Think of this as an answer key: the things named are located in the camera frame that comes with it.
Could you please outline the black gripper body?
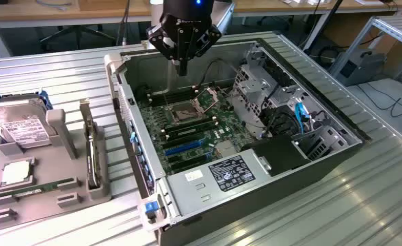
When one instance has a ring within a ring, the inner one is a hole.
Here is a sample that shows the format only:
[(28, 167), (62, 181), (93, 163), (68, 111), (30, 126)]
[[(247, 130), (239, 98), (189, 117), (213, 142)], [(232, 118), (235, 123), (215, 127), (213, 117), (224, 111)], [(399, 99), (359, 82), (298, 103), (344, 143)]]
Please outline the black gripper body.
[(212, 7), (213, 1), (209, 0), (164, 0), (159, 21), (163, 23), (164, 19), (172, 16), (185, 22), (201, 23), (209, 27)]

